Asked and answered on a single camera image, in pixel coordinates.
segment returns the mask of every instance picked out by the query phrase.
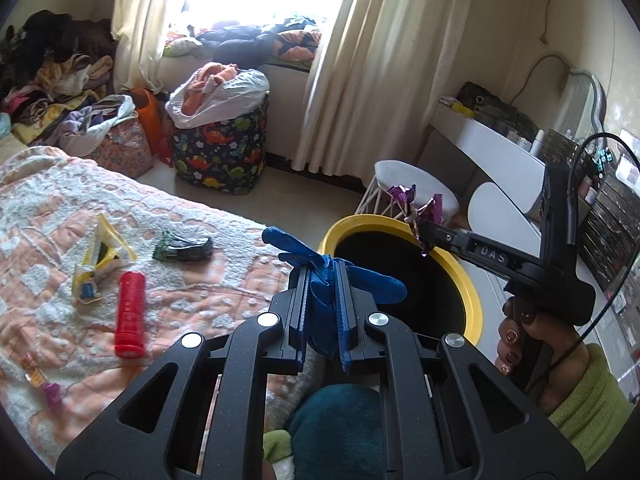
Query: orange bag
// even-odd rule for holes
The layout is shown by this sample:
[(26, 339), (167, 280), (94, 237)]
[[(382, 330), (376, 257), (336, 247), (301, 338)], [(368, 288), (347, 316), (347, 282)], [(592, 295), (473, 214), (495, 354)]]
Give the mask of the orange bag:
[(157, 155), (160, 151), (160, 143), (164, 139), (160, 117), (158, 116), (158, 101), (146, 88), (134, 88), (129, 91), (129, 94), (136, 105), (138, 119), (149, 141), (151, 153)]

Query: curtain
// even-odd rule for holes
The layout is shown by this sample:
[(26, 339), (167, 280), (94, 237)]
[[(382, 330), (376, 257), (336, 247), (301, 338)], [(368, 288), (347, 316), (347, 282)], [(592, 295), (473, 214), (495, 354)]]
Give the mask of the curtain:
[(158, 79), (167, 15), (184, 0), (115, 0), (111, 33), (118, 40), (114, 90), (148, 88), (158, 92)]
[(453, 64), (471, 0), (342, 0), (306, 86), (292, 167), (368, 182), (413, 162)]

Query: red cylinder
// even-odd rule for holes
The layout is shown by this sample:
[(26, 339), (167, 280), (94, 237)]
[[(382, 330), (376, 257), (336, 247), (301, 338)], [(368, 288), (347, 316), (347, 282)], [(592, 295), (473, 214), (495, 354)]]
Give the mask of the red cylinder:
[(120, 277), (114, 342), (118, 357), (135, 359), (145, 355), (145, 281), (140, 272), (125, 272)]

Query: rubber glove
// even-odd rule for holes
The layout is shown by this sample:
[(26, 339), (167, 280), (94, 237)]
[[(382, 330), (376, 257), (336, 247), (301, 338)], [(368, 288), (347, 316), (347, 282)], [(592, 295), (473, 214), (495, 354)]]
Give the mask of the rubber glove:
[(277, 227), (267, 227), (262, 232), (262, 241), (285, 251), (278, 254), (278, 259), (293, 266), (289, 274), (289, 288), (297, 285), (302, 265), (307, 264), (311, 267), (311, 311), (307, 313), (308, 342), (311, 348), (327, 359), (333, 359), (338, 348), (334, 262), (343, 261), (347, 267), (350, 285), (370, 292), (376, 304), (399, 303), (406, 297), (406, 287), (399, 280), (373, 270), (356, 267), (341, 258), (318, 254)]

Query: pink blanket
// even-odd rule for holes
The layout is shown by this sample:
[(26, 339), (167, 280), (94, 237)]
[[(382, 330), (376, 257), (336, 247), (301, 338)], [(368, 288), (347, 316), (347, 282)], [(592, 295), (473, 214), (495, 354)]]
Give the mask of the pink blanket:
[[(71, 276), (105, 213), (138, 254), (129, 267), (98, 284), (104, 299), (73, 306)], [(162, 229), (210, 234), (210, 262), (162, 263), (151, 254)], [(0, 402), (34, 451), (54, 466), (64, 447), (183, 333), (228, 333), (267, 309), (287, 286), (289, 267), (265, 246), (264, 226), (187, 202), (55, 148), (25, 150), (0, 166)], [(146, 275), (148, 358), (113, 353), (118, 278)], [(36, 356), (47, 378), (62, 386), (63, 409), (51, 415), (27, 382), (20, 359)], [(307, 352), (297, 378), (270, 376), (266, 422), (283, 425), (316, 387), (321, 359)]]

